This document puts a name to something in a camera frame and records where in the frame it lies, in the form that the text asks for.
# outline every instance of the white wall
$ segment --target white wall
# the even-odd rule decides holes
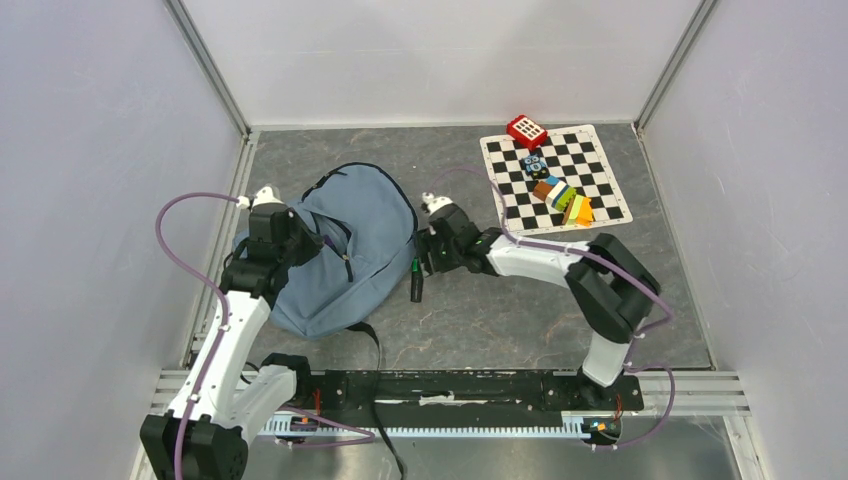
[[[0,0],[0,478],[127,478],[198,282],[159,207],[225,191],[239,136],[157,0]],[[220,205],[166,236],[201,264]]]
[[[719,2],[647,129],[778,480],[848,478],[848,3]]]
[[[185,0],[248,121],[634,119],[698,0]]]

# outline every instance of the black mounting plate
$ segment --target black mounting plate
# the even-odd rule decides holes
[[[620,376],[590,405],[572,371],[555,370],[327,370],[312,372],[321,391],[321,415],[357,427],[375,427],[368,403],[379,373],[377,409],[385,427],[561,426],[563,411],[614,411],[616,396],[624,411],[645,408],[639,380]],[[422,398],[452,396],[477,403],[422,407]],[[308,398],[304,408],[314,408]]]

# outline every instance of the red block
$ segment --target red block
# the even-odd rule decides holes
[[[548,138],[548,131],[527,115],[519,115],[506,126],[506,133],[528,150],[535,150]]]

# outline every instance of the green block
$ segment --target green block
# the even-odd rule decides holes
[[[571,200],[577,195],[577,190],[574,187],[568,187],[562,192],[562,195],[557,199],[554,208],[559,210],[560,212],[564,212],[566,208],[568,208],[568,204],[571,203]]]

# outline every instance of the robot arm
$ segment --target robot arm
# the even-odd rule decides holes
[[[580,373],[601,388],[615,383],[652,302],[602,265],[570,251],[586,251],[622,267],[655,293],[660,287],[618,239],[600,234],[591,242],[561,243],[505,237],[498,228],[480,232],[465,212],[447,197],[423,196],[429,228],[418,235],[418,255],[428,273],[460,266],[472,273],[534,278],[569,288],[592,327],[592,342]]]
[[[189,402],[193,407],[185,421],[183,478],[241,478],[248,445],[280,405],[305,390],[305,357],[271,355],[247,389],[236,394],[250,346],[288,283],[288,270],[315,257],[323,240],[271,187],[252,199],[241,197],[239,206],[250,209],[250,233],[221,275],[228,321],[222,321],[219,302],[209,330],[214,335],[203,343],[186,383],[164,415],[148,415],[141,427],[142,444],[159,480],[175,477],[177,431]]]

